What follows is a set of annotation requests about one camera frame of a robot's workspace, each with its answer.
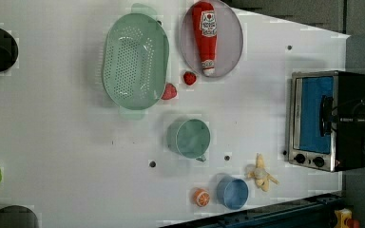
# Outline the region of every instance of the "blue cup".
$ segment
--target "blue cup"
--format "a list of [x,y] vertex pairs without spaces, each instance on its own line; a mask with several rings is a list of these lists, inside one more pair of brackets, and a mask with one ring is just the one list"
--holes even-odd
[[244,180],[225,176],[218,184],[219,202],[231,210],[240,209],[248,199],[248,187]]

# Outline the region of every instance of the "plate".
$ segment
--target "plate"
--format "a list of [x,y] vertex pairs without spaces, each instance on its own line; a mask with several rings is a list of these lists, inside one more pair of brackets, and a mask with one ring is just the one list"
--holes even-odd
[[[243,44],[242,29],[236,13],[225,3],[219,0],[203,0],[203,2],[212,4],[215,9],[218,41],[215,73],[211,77],[221,77],[228,74],[240,60]],[[192,26],[192,10],[195,5],[188,10],[182,20],[180,48],[187,64],[196,73],[204,75]]]

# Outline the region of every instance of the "strawberry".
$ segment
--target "strawberry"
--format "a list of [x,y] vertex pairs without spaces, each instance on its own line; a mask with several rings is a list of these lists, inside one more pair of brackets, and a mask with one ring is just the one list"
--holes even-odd
[[191,86],[197,81],[197,76],[193,72],[186,71],[183,75],[183,80],[187,85]]
[[172,98],[175,98],[177,96],[177,89],[172,84],[167,83],[165,85],[165,90],[162,96],[163,100],[170,100]]

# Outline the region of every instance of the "ketchup bottle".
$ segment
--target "ketchup bottle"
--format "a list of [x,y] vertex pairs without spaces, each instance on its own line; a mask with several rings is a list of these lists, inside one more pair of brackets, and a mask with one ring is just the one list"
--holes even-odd
[[196,4],[192,10],[192,21],[203,73],[211,76],[215,73],[216,41],[218,39],[213,6],[206,2]]

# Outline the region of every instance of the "oven handle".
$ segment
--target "oven handle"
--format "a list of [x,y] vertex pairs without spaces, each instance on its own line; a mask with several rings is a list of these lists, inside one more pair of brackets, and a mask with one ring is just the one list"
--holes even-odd
[[333,97],[323,95],[319,104],[319,135],[324,137],[331,134],[331,115]]

